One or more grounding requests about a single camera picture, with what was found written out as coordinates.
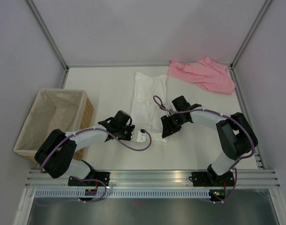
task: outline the cable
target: cable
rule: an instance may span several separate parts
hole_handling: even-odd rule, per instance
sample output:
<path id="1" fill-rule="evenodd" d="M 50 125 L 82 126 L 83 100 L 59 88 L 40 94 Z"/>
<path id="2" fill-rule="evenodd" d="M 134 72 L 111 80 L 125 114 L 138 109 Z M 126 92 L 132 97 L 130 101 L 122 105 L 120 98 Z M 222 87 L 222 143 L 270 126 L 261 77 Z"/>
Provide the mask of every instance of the cable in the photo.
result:
<path id="1" fill-rule="evenodd" d="M 223 188 L 223 190 L 222 190 L 222 191 L 224 191 L 224 192 L 226 193 L 226 182 L 225 182 L 225 181 L 223 181 L 223 184 L 224 184 L 224 188 Z"/>
<path id="2" fill-rule="evenodd" d="M 233 191 L 234 191 L 235 188 L 236 188 L 237 179 L 238 179 L 237 169 L 234 167 L 233 170 L 235 170 L 235 183 L 234 183 L 234 185 L 233 185 L 233 189 L 231 190 L 231 192 L 229 193 L 229 195 L 225 197 L 225 199 L 220 199 L 220 198 L 218 198 L 218 197 L 216 196 L 220 201 L 213 202 L 214 204 L 216 204 L 216 203 L 224 203 L 224 202 L 225 202 L 227 199 L 229 199 L 229 198 L 231 197 L 231 195 L 233 194 Z"/>
<path id="3" fill-rule="evenodd" d="M 95 182 L 98 182 L 98 183 L 100 183 L 102 186 L 105 187 L 105 191 L 103 192 L 103 194 L 102 194 L 99 198 L 97 198 L 97 199 L 92 199 L 92 200 L 90 200 L 90 201 L 85 201 L 85 203 L 95 203 L 95 202 L 98 202 L 98 201 L 102 200 L 103 197 L 106 195 L 107 188 L 106 188 L 105 183 L 102 182 L 101 180 L 97 180 L 97 179 L 80 179 L 80 178 L 78 178 L 78 177 L 72 177 L 72 178 L 75 179 L 75 180 L 78 180 L 78 181 L 95 181 Z"/>
<path id="4" fill-rule="evenodd" d="M 255 153 L 255 146 L 254 146 L 254 143 L 249 135 L 249 133 L 246 131 L 246 129 L 239 123 L 237 122 L 236 120 L 234 120 L 232 117 L 230 116 L 227 116 L 227 115 L 223 115 L 223 114 L 220 114 L 216 111 L 213 111 L 213 110 L 209 110 L 209 109 L 191 109 L 191 110 L 185 110 L 185 111 L 172 111 L 172 110 L 168 110 L 166 109 L 164 106 L 163 106 L 163 101 L 161 100 L 161 98 L 157 95 L 154 95 L 153 97 L 153 100 L 154 102 L 164 111 L 167 111 L 167 112 L 170 112 L 170 113 L 175 113 L 175 114 L 181 114 L 181 113 L 191 113 L 191 112 L 208 112 L 208 113 L 212 113 L 212 114 L 215 114 L 215 115 L 218 115 L 218 116 L 221 116 L 221 117 L 224 117 L 224 118 L 227 118 L 229 120 L 231 120 L 234 124 L 236 124 L 242 131 L 243 133 L 246 135 L 246 137 L 248 138 L 249 142 L 250 142 L 250 145 L 251 145 L 251 153 L 247 156 L 241 156 L 240 158 L 238 158 L 234 164 L 231 166 L 231 169 L 233 169 L 238 163 L 240 160 L 244 159 L 244 158 L 250 158 L 254 155 Z"/>
<path id="5" fill-rule="evenodd" d="M 105 191 L 103 192 L 103 194 L 99 198 L 92 199 L 92 200 L 89 200 L 89 201 L 83 201 L 83 203 L 95 203 L 95 202 L 98 202 L 98 201 L 102 200 L 103 197 L 106 195 L 107 188 L 106 188 L 105 183 L 102 182 L 101 180 L 97 180 L 97 179 L 79 179 L 77 177 L 72 177 L 72 178 L 74 178 L 75 180 L 78 180 L 78 181 L 95 181 L 95 182 L 98 182 L 102 186 L 105 187 Z M 41 206 L 41 207 L 48 207 L 48 206 L 56 205 L 56 204 L 59 204 L 59 203 L 79 202 L 79 201 L 81 201 L 81 200 L 80 199 L 69 199 L 69 200 L 65 200 L 65 201 L 61 201 L 61 202 L 54 202 L 54 203 L 51 203 L 51 204 L 40 204 L 40 203 L 37 202 L 37 198 L 34 198 L 34 203 L 37 206 Z"/>
<path id="6" fill-rule="evenodd" d="M 94 191 L 97 191 L 98 190 L 98 182 L 96 181 L 95 182 L 95 189 L 94 189 Z"/>
<path id="7" fill-rule="evenodd" d="M 135 148 L 132 148 L 132 147 L 126 145 L 125 143 L 123 143 L 122 141 L 120 141 L 117 137 L 115 137 L 113 134 L 111 134 L 110 132 L 108 132 L 108 131 L 105 130 L 105 129 L 94 128 L 94 127 L 92 127 L 92 128 L 87 128 L 87 129 L 79 130 L 79 131 L 77 131 L 75 134 L 68 135 L 68 136 L 67 136 L 66 138 L 64 138 L 57 146 L 55 146 L 54 149 L 50 152 L 50 154 L 46 157 L 46 159 L 45 159 L 44 162 L 42 163 L 41 168 L 40 168 L 40 172 L 41 172 L 41 173 L 47 173 L 46 171 L 43 170 L 44 167 L 45 167 L 45 165 L 46 165 L 46 163 L 48 162 L 48 160 L 50 159 L 50 157 L 56 152 L 56 150 L 57 150 L 60 146 L 62 146 L 62 144 L 63 144 L 65 141 L 67 141 L 69 138 L 71 138 L 71 137 L 73 137 L 73 136 L 75 136 L 75 135 L 79 135 L 79 134 L 81 134 L 81 133 L 83 133 L 83 132 L 92 131 L 92 130 L 100 130 L 100 131 L 103 131 L 103 132 L 107 133 L 107 134 L 110 135 L 113 139 L 115 139 L 116 141 L 118 141 L 120 144 L 122 144 L 122 145 L 125 146 L 126 148 L 131 149 L 131 150 L 133 150 L 133 151 L 144 151 L 144 150 L 148 149 L 148 148 L 151 146 L 151 141 L 152 141 L 151 135 L 150 135 L 147 131 L 145 131 L 145 133 L 146 133 L 146 134 L 148 135 L 148 137 L 149 137 L 149 144 L 147 145 L 147 147 L 145 147 L 145 148 L 143 148 L 143 149 L 135 149 Z"/>
<path id="8" fill-rule="evenodd" d="M 133 123 L 133 119 L 130 117 L 129 118 L 129 125 L 132 125 L 132 123 Z"/>

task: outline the basket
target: basket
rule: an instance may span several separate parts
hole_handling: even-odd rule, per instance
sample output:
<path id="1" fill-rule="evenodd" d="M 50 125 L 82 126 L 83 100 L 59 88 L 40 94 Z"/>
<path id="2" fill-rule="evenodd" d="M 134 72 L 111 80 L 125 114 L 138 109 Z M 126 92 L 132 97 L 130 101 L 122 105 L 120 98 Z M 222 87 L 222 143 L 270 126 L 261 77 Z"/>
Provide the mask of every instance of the basket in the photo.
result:
<path id="1" fill-rule="evenodd" d="M 83 90 L 41 89 L 25 120 L 14 152 L 31 161 L 42 143 L 54 129 L 63 132 L 90 126 L 93 106 Z M 83 149 L 73 156 L 83 158 Z"/>

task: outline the clothing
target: clothing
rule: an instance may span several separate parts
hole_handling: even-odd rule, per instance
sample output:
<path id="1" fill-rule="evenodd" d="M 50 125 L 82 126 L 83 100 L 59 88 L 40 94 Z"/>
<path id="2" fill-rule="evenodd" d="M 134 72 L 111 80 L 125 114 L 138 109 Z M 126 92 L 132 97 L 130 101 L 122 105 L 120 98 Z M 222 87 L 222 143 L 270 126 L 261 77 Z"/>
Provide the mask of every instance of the clothing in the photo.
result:
<path id="1" fill-rule="evenodd" d="M 197 83 L 202 89 L 227 95 L 235 89 L 235 84 L 228 74 L 228 67 L 214 62 L 208 56 L 187 65 L 170 61 L 167 75 L 189 83 Z"/>
<path id="2" fill-rule="evenodd" d="M 164 104 L 166 104 L 167 75 L 159 75 L 156 77 L 147 76 L 141 73 L 135 75 L 135 88 L 130 116 L 136 128 L 146 129 L 152 137 L 153 141 L 167 142 L 162 138 L 162 122 L 161 117 L 165 112 L 160 110 L 155 104 L 152 97 L 158 95 Z"/>

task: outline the metal profile bar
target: metal profile bar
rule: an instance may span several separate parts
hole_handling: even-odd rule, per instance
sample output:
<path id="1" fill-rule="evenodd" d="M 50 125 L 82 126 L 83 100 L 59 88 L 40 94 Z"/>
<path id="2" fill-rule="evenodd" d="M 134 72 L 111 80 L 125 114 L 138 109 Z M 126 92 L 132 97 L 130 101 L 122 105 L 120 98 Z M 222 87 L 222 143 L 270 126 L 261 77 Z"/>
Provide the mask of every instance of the metal profile bar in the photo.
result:
<path id="1" fill-rule="evenodd" d="M 248 45 L 250 39 L 254 35 L 255 30 L 257 29 L 258 25 L 262 21 L 263 17 L 267 13 L 267 11 L 268 11 L 269 7 L 271 6 L 272 2 L 273 2 L 273 0 L 266 0 L 264 2 L 264 4 L 262 5 L 262 8 L 260 9 L 258 15 L 256 16 L 255 21 L 253 22 L 253 24 L 252 24 L 251 28 L 249 29 L 249 31 L 248 31 L 248 33 L 247 33 L 247 35 L 246 35 L 242 45 L 240 46 L 240 49 L 238 50 L 238 52 L 237 52 L 233 62 L 231 63 L 231 67 L 232 68 L 234 68 L 237 65 L 237 63 L 238 63 L 242 53 L 244 52 L 244 50 L 245 50 L 246 46 Z"/>
<path id="2" fill-rule="evenodd" d="M 245 99 L 244 99 L 244 97 L 243 97 L 243 93 L 242 93 L 242 91 L 241 91 L 241 86 L 240 86 L 240 84 L 239 84 L 237 75 L 236 75 L 235 71 L 234 71 L 231 67 L 229 67 L 229 72 L 230 72 L 230 75 L 231 75 L 231 78 L 232 78 L 233 82 L 234 82 L 235 85 L 236 85 L 235 92 L 236 92 L 236 96 L 237 96 L 237 99 L 238 99 L 238 102 L 239 102 L 239 106 L 240 106 L 240 108 L 241 108 L 241 111 L 242 111 L 242 113 L 245 115 L 245 117 L 246 117 L 248 123 L 250 124 L 250 126 L 253 128 L 253 124 L 252 124 L 252 121 L 251 121 L 251 119 L 250 119 L 250 114 L 249 114 L 249 111 L 248 111 L 248 109 L 247 109 L 246 101 L 245 101 Z M 261 164 L 262 164 L 262 166 L 258 166 L 258 168 L 259 168 L 259 169 L 261 169 L 261 168 L 265 169 L 265 165 L 264 165 L 264 163 L 263 163 L 263 161 L 262 161 L 261 152 L 260 152 L 260 150 L 259 150 L 259 147 L 256 146 L 256 147 L 255 147 L 255 150 L 256 150 L 255 157 L 259 156 L 259 157 L 260 157 L 260 160 L 259 160 L 259 161 L 260 161 Z"/>
<path id="3" fill-rule="evenodd" d="M 208 189 L 107 189 L 105 198 L 209 198 Z M 104 193 L 104 189 L 98 189 L 95 197 L 100 197 Z M 36 198 L 46 197 L 65 197 L 65 198 L 86 198 L 90 195 L 86 194 L 86 189 L 64 189 L 64 188 L 38 188 L 36 190 Z"/>
<path id="4" fill-rule="evenodd" d="M 191 172 L 195 170 L 180 171 L 109 171 L 110 188 L 118 189 L 200 189 L 193 187 L 188 180 Z M 41 174 L 39 170 L 31 170 L 26 181 L 28 188 L 75 188 L 68 186 L 68 176 L 58 179 Z M 277 176 L 273 170 L 238 170 L 237 188 L 280 188 Z"/>
<path id="5" fill-rule="evenodd" d="M 39 13 L 38 8 L 36 7 L 35 3 L 33 2 L 33 0 L 25 0 L 25 2 L 28 5 L 32 14 L 34 15 L 40 29 L 42 30 L 43 34 L 45 35 L 45 37 L 46 37 L 52 51 L 54 52 L 55 56 L 58 58 L 60 64 L 63 66 L 64 70 L 67 71 L 68 66 L 67 66 L 63 56 L 61 55 L 53 37 L 51 36 L 47 26 L 45 25 L 44 20 L 43 20 L 41 14 Z"/>
<path id="6" fill-rule="evenodd" d="M 62 85 L 61 85 L 61 89 L 65 88 L 65 84 L 66 84 L 66 80 L 67 80 L 67 77 L 68 77 L 68 73 L 69 73 L 69 68 L 65 70 L 65 75 L 64 75 L 64 79 L 63 79 L 63 82 L 62 82 Z"/>
<path id="7" fill-rule="evenodd" d="M 286 205 L 281 190 L 271 189 L 269 192 L 279 223 L 286 225 Z"/>
<path id="8" fill-rule="evenodd" d="M 32 188 L 25 188 L 22 194 L 21 201 L 16 212 L 13 225 L 27 224 L 29 219 L 30 210 L 32 207 L 35 190 Z"/>

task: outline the vent grille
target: vent grille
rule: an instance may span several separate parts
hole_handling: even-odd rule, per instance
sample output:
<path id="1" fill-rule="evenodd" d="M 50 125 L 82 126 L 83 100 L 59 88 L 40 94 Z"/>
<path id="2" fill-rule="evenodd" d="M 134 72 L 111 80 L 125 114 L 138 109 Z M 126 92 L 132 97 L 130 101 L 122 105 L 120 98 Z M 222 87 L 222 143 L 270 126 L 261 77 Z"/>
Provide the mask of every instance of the vent grille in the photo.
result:
<path id="1" fill-rule="evenodd" d="M 95 197 L 100 197 L 103 194 L 103 189 L 97 191 Z M 41 188 L 36 190 L 36 197 L 92 197 L 85 194 L 85 189 L 46 189 Z M 108 189 L 105 197 L 107 198 L 209 198 L 209 190 L 193 189 Z"/>

